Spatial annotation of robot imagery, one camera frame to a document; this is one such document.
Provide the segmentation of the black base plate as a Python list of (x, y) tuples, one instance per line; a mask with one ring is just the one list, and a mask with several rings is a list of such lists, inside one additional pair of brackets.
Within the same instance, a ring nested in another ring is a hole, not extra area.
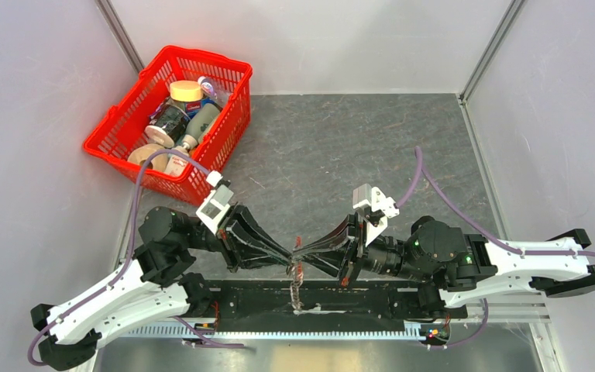
[(305, 281), (301, 312), (291, 307), (290, 281), (206, 280), (190, 293), (186, 318), (216, 320), (218, 331), (379, 331), (399, 330), (405, 321), (431, 323), (465, 319), (465, 306), (446, 308), (430, 284), (406, 281)]

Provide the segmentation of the jar with yellow lid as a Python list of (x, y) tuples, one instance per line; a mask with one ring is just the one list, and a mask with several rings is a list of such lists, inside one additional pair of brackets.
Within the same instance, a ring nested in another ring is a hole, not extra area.
[(203, 99), (201, 85), (197, 81), (173, 81), (169, 85), (170, 97), (178, 102), (199, 102)]

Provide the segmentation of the tape roll beige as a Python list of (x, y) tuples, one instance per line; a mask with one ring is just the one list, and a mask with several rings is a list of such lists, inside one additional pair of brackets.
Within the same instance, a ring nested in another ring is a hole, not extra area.
[[(144, 146), (138, 147), (128, 156), (127, 161), (131, 164), (143, 166), (144, 163), (157, 151), (165, 150), (165, 147), (157, 143), (148, 143)], [(155, 156), (151, 162), (146, 166), (147, 169), (163, 173), (168, 164), (169, 156), (167, 153), (162, 153)]]

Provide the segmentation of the dark jar with beige lid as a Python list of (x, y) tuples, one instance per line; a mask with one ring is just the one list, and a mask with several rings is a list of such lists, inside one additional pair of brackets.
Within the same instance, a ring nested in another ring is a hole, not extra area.
[(189, 117), (179, 104), (165, 103), (152, 116), (144, 134), (152, 143), (171, 148), (183, 137), (188, 123)]

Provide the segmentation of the red plastic basket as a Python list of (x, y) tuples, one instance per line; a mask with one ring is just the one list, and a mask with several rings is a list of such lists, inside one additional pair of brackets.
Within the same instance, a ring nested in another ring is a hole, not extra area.
[[(139, 80), (105, 115), (84, 141), (84, 150), (111, 164), (131, 181), (141, 170), (141, 185), (192, 205), (200, 205), (211, 192), (203, 168), (221, 171), (251, 120), (249, 80), (250, 64), (220, 54), (178, 46), (165, 46), (139, 73)], [(197, 81), (203, 91), (199, 102), (178, 102), (170, 97), (173, 81)], [(150, 119), (165, 103), (177, 103), (189, 121), (207, 103), (220, 113), (206, 129), (200, 143), (189, 150), (189, 157), (174, 147), (155, 152), (143, 166), (131, 164), (128, 156), (138, 147), (152, 143), (144, 134)], [(182, 175), (171, 177), (146, 166), (162, 153), (176, 154), (189, 162)]]

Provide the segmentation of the grey green bottle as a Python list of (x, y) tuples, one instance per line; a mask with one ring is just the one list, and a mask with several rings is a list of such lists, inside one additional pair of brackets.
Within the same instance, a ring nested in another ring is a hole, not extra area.
[(205, 104), (188, 122), (184, 136), (178, 144), (186, 150), (194, 149), (201, 142), (206, 129), (217, 119), (220, 110), (212, 103)]

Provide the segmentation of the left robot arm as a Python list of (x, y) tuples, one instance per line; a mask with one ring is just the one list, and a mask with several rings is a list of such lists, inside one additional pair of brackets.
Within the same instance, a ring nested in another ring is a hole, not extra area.
[(215, 299), (202, 274), (189, 272), (192, 250), (222, 255), (231, 272), (286, 267), (291, 252), (274, 241), (244, 205), (210, 230), (198, 217), (156, 207), (139, 227), (141, 245), (84, 293), (60, 305), (39, 304), (30, 314), (38, 334), (29, 362), (69, 370), (90, 360), (113, 339), (149, 322), (211, 314)]

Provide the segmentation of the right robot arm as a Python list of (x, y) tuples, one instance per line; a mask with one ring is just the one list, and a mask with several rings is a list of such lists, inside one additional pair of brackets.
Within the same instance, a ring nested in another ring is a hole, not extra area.
[(574, 229), (544, 242), (507, 242), (505, 250), (481, 234), (466, 234), (423, 216), (406, 240), (370, 236), (373, 225), (348, 215), (328, 235), (294, 251), (305, 262), (348, 287), (363, 271), (396, 277), (418, 290), (421, 314), (516, 291), (568, 298), (595, 291), (595, 264), (582, 255), (589, 239)]

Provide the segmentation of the slotted aluminium rail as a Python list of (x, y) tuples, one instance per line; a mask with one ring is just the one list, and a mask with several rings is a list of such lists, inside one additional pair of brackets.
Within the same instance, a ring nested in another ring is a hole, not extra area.
[[(379, 331), (214, 331), (198, 330), (205, 338), (221, 340), (278, 339), (278, 340), (405, 340), (443, 341), (448, 329), (438, 324), (427, 326), (422, 323), (405, 322), (399, 330)], [(123, 335), (125, 338), (140, 339), (190, 339), (199, 337), (176, 321), (159, 321), (144, 325)]]

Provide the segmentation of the white red small bottle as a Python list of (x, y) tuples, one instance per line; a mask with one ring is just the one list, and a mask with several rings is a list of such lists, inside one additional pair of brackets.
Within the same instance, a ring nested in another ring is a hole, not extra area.
[[(190, 156), (189, 148), (183, 145), (178, 145), (174, 147), (174, 150), (182, 153), (186, 157)], [(189, 162), (185, 160), (183, 157), (180, 157), (176, 154), (171, 154), (168, 156), (167, 165), (163, 172), (171, 177), (178, 177), (183, 174), (184, 169), (187, 167), (188, 164)]]

